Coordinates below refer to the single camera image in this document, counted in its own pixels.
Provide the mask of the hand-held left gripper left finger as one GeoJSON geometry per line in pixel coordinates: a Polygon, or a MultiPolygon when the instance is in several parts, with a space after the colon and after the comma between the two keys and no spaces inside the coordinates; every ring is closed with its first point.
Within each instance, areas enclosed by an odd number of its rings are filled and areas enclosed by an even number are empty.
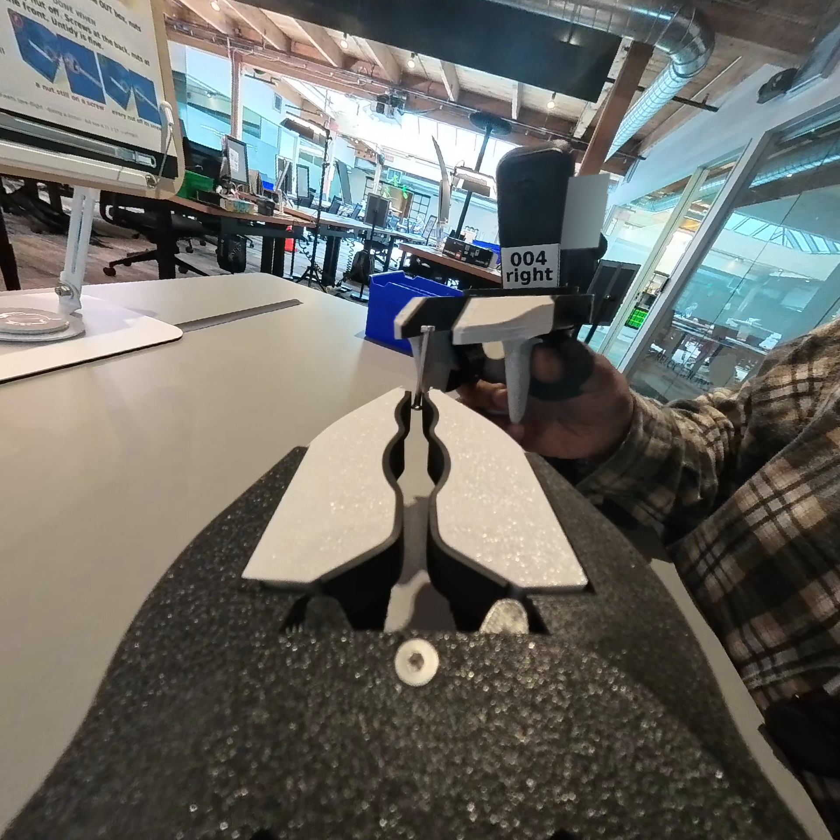
{"type": "Polygon", "coordinates": [[[407,391],[344,415],[310,443],[242,577],[313,590],[389,550],[402,534],[407,391]]]}

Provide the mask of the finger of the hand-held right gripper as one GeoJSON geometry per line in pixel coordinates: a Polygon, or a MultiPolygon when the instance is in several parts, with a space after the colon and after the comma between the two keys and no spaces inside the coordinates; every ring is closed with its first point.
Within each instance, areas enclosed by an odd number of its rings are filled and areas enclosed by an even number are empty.
{"type": "Polygon", "coordinates": [[[467,297],[451,329],[454,346],[524,342],[553,330],[556,297],[467,297]]]}
{"type": "Polygon", "coordinates": [[[429,330],[451,332],[467,302],[466,297],[415,297],[395,316],[395,338],[421,338],[429,330]]]}

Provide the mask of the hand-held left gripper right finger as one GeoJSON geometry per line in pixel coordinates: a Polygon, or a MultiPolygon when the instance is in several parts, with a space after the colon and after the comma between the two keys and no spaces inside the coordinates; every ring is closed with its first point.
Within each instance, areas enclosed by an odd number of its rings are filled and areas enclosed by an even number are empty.
{"type": "Polygon", "coordinates": [[[430,501],[444,553],[522,594],[580,592],[587,576],[521,447],[499,426],[431,389],[430,501]]]}

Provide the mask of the silver steel bolt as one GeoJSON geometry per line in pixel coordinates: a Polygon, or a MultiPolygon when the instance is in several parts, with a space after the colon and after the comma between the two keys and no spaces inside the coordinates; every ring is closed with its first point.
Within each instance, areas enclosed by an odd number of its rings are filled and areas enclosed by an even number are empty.
{"type": "Polygon", "coordinates": [[[411,339],[416,367],[416,384],[413,395],[418,392],[423,392],[425,394],[427,391],[427,357],[429,345],[432,342],[434,332],[435,327],[433,325],[423,325],[419,336],[411,339]]]}

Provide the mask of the person's right forearm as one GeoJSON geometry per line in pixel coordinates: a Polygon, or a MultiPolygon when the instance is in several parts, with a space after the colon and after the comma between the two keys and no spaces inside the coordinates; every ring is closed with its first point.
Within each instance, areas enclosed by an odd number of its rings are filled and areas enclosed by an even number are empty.
{"type": "Polygon", "coordinates": [[[734,391],[633,396],[577,490],[655,531],[756,705],[838,676],[839,326],[771,352],[734,391]]]}

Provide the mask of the person's right hand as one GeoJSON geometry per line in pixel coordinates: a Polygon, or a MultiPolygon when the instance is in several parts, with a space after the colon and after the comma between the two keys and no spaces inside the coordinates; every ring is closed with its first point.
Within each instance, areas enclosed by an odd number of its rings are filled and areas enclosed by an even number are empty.
{"type": "Polygon", "coordinates": [[[604,356],[587,349],[593,367],[581,394],[561,402],[531,396],[521,423],[508,416],[508,389],[479,380],[462,385],[460,401],[488,417],[520,446],[545,458],[600,461],[620,447],[634,418],[626,378],[604,356]]]}

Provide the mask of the blue plastic bin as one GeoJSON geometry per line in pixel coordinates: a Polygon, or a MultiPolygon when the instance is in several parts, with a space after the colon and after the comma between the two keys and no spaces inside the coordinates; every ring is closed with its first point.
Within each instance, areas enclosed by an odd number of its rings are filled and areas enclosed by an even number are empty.
{"type": "Polygon", "coordinates": [[[364,335],[374,343],[412,355],[410,343],[395,337],[394,320],[398,313],[414,298],[462,295],[460,289],[422,276],[408,276],[402,270],[373,274],[369,281],[364,335]]]}

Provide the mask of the wooden desk black legs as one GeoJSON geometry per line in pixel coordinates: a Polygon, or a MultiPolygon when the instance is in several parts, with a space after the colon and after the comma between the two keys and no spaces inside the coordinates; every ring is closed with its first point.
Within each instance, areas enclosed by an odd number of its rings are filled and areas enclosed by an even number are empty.
{"type": "Polygon", "coordinates": [[[438,253],[436,250],[426,247],[425,245],[403,242],[399,244],[398,249],[405,256],[425,259],[426,262],[434,263],[437,266],[444,266],[450,271],[458,272],[460,274],[469,274],[473,277],[501,285],[501,273],[499,269],[476,266],[463,260],[456,259],[452,256],[438,253]]]}
{"type": "Polygon", "coordinates": [[[260,271],[275,277],[291,278],[295,260],[294,256],[287,257],[287,243],[303,238],[307,226],[303,220],[285,214],[267,216],[229,211],[180,196],[174,196],[170,204],[177,212],[202,224],[209,237],[216,240],[218,256],[227,239],[261,239],[260,271]]]}

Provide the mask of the black panel green display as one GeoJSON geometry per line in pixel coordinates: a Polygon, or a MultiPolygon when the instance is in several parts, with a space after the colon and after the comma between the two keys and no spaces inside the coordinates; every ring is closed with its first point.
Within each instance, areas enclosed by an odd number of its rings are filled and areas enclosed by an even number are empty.
{"type": "Polygon", "coordinates": [[[588,289],[593,303],[591,327],[585,339],[587,343],[592,340],[597,328],[609,327],[613,323],[641,268],[637,263],[600,260],[588,289]]]}

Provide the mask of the wooden support beam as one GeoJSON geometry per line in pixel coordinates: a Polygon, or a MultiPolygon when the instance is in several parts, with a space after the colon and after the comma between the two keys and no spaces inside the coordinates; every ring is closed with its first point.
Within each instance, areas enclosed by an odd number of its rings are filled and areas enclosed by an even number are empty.
{"type": "Polygon", "coordinates": [[[578,175],[594,175],[601,171],[654,51],[653,45],[635,40],[628,41],[627,47],[619,49],[621,60],[613,74],[614,82],[606,96],[601,115],[595,121],[578,175]]]}

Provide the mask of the black light stand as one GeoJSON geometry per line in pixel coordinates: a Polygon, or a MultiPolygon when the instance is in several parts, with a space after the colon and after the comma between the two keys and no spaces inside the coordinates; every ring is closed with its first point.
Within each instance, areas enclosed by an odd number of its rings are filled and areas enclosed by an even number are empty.
{"type": "Polygon", "coordinates": [[[322,221],[324,202],[329,197],[333,176],[333,135],[329,126],[319,127],[305,120],[300,115],[291,114],[282,121],[284,129],[297,134],[300,138],[322,145],[322,166],[318,197],[313,199],[316,208],[316,226],[313,229],[310,266],[305,269],[300,281],[308,286],[316,286],[328,294],[336,294],[338,260],[340,255],[340,233],[322,221]]]}

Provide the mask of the black ceiling panel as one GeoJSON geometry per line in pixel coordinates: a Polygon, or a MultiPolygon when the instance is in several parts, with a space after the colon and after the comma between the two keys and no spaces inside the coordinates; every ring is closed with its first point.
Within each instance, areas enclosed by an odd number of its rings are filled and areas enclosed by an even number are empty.
{"type": "Polygon", "coordinates": [[[264,11],[593,102],[620,36],[485,1],[256,1],[264,11]]]}

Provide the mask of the black computer monitor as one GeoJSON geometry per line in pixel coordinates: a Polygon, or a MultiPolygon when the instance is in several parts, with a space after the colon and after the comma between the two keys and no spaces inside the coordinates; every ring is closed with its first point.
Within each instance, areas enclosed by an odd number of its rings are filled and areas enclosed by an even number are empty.
{"type": "Polygon", "coordinates": [[[219,170],[219,181],[235,186],[249,185],[249,163],[247,144],[234,136],[226,134],[222,137],[222,163],[219,170]]]}

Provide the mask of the black office chair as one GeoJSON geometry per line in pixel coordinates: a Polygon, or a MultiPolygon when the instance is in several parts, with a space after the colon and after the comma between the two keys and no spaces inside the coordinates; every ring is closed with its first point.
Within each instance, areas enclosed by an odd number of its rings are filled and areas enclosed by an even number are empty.
{"type": "Polygon", "coordinates": [[[199,277],[207,273],[181,259],[179,243],[205,241],[206,230],[198,220],[178,213],[166,201],[114,192],[99,193],[101,218],[116,226],[134,231],[150,241],[154,248],[116,259],[102,268],[106,277],[115,277],[119,266],[132,266],[154,261],[160,279],[174,279],[176,274],[192,272],[199,277]]]}

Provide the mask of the silver spiral air duct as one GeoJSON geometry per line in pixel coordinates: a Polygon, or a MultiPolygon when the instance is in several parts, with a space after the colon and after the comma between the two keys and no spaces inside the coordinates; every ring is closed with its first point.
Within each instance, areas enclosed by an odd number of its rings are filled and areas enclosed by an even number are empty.
{"type": "Polygon", "coordinates": [[[668,65],[626,112],[607,159],[707,67],[716,44],[714,28],[695,2],[647,2],[628,12],[638,25],[633,39],[666,53],[668,65]]]}

